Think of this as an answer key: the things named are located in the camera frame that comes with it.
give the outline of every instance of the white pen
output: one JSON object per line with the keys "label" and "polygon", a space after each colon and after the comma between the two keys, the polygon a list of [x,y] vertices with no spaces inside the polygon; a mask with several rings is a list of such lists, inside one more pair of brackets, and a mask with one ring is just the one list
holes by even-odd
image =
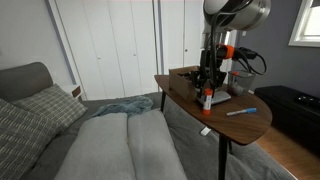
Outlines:
{"label": "white pen", "polygon": [[255,113],[257,112],[257,108],[248,108],[248,109],[243,109],[240,111],[234,111],[234,112],[228,112],[227,116],[234,116],[237,114],[243,114],[243,113]]}

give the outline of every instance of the gray blanket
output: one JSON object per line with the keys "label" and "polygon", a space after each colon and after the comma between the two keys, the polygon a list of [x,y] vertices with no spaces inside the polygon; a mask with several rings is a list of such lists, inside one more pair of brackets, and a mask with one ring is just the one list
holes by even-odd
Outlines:
{"label": "gray blanket", "polygon": [[[152,109],[160,107],[161,93],[146,96],[153,101]],[[86,114],[48,145],[35,167],[22,179],[53,179],[82,123],[100,106],[120,101],[123,99],[84,102],[89,107]],[[219,136],[214,132],[210,132],[206,137],[200,136],[199,132],[204,125],[189,116],[169,97],[166,99],[164,115],[187,178],[189,180],[217,179]],[[252,143],[248,146],[233,144],[233,151],[228,154],[226,179],[290,180],[294,178],[256,143]]]}

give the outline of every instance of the white closet door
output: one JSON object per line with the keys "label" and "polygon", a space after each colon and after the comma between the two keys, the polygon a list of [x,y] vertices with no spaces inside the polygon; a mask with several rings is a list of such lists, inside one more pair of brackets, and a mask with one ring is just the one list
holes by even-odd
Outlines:
{"label": "white closet door", "polygon": [[161,1],[164,73],[183,66],[184,1]]}
{"label": "white closet door", "polygon": [[152,1],[132,1],[131,5],[142,93],[156,92],[157,55]]}
{"label": "white closet door", "polygon": [[83,0],[107,98],[124,97],[121,69],[107,0]]}
{"label": "white closet door", "polygon": [[185,1],[184,67],[200,65],[200,39],[204,18],[202,3],[202,1]]}
{"label": "white closet door", "polygon": [[87,99],[106,98],[82,0],[56,0]]}
{"label": "white closet door", "polygon": [[130,1],[108,1],[125,96],[142,94]]}

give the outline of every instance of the table leg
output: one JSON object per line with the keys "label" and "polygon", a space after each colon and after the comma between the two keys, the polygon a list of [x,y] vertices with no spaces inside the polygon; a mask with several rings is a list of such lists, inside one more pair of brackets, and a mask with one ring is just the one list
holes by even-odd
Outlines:
{"label": "table leg", "polygon": [[227,163],[228,140],[222,135],[219,136],[219,180],[224,180]]}
{"label": "table leg", "polygon": [[164,91],[162,91],[162,97],[161,97],[161,112],[163,112],[163,107],[164,107],[164,102],[165,102],[165,100],[166,100],[166,96],[167,96],[167,94],[164,92]]}

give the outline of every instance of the pillow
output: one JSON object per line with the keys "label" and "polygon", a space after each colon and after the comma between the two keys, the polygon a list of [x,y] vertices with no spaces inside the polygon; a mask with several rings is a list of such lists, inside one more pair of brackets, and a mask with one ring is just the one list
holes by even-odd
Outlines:
{"label": "pillow", "polygon": [[77,99],[67,94],[57,84],[31,97],[14,101],[13,104],[56,121],[60,125],[61,131],[69,127],[87,110]]}
{"label": "pillow", "polygon": [[58,130],[52,120],[0,99],[0,179],[19,179]]}

